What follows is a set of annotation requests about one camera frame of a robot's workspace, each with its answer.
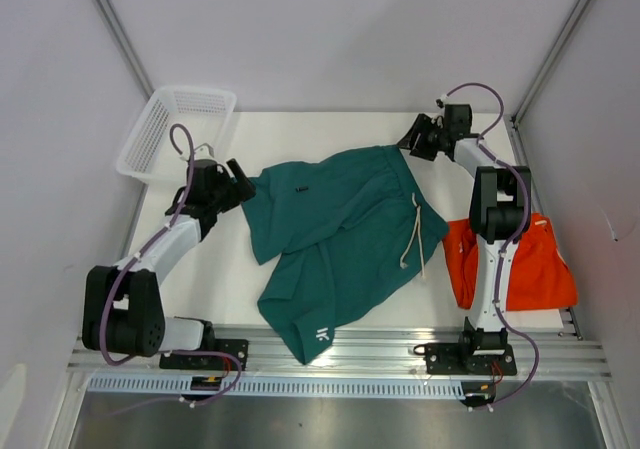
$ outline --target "green shorts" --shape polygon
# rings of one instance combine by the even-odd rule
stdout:
[[[448,231],[396,146],[279,164],[252,182],[242,207],[253,253],[259,264],[282,254],[258,308],[303,364],[420,272],[414,195],[425,261]]]

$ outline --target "cable clip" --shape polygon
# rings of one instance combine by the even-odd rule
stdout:
[[[447,96],[446,94],[442,94],[438,99],[436,99],[436,106],[442,109],[445,102],[447,102],[447,99],[449,99],[449,96]]]

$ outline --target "logo print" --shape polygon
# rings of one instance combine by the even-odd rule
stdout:
[[[322,329],[318,329],[316,331],[316,339],[318,339],[318,341],[328,341],[329,340],[329,336],[327,335],[328,330],[329,330],[328,327],[323,327]]]

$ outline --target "white wall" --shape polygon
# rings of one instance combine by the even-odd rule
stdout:
[[[113,0],[156,86],[217,83],[241,110],[320,111],[424,109],[469,80],[513,111],[574,1]]]
[[[27,365],[7,448],[37,448],[139,187],[114,161],[144,99],[90,0],[0,0],[0,385]],[[0,401],[11,404],[13,401]]]
[[[639,14],[640,0],[596,0],[522,128],[543,205],[579,285],[579,322],[604,343],[637,444]]]

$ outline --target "white table surface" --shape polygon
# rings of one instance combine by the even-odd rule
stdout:
[[[230,130],[233,140],[222,159],[235,158],[248,176],[264,167],[291,160],[318,162],[337,152],[396,143],[411,127],[415,113],[236,113]],[[207,141],[205,126],[193,116],[176,116],[192,132],[196,145]],[[473,130],[480,132],[495,115],[474,114]],[[487,137],[489,147],[514,162],[506,127],[500,123]],[[184,172],[168,140],[157,163]],[[447,221],[468,217],[472,178],[444,155],[435,162],[407,157],[407,163],[429,204]],[[157,229],[177,185],[148,187],[132,247],[139,247]],[[256,302],[277,258],[259,266],[251,252],[249,226],[240,208],[219,216],[205,240],[191,250],[161,286],[167,316],[197,317],[215,324],[265,326]],[[419,275],[352,327],[435,328],[462,327],[466,311],[458,308],[451,288],[442,244],[426,265],[427,279]],[[558,331],[557,310],[507,313],[517,328]]]

